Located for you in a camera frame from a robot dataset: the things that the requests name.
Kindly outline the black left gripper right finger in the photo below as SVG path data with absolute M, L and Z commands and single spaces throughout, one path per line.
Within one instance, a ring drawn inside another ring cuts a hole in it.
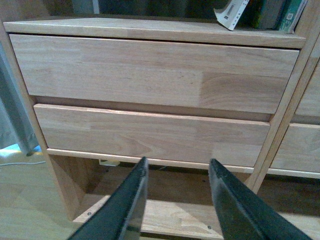
M 226 240 L 308 240 L 215 158 L 208 176 L 212 202 Z

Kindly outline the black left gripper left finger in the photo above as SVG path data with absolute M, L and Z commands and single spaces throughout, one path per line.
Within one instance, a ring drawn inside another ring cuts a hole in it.
M 138 240 L 148 196 L 149 162 L 142 157 L 101 208 L 70 240 Z

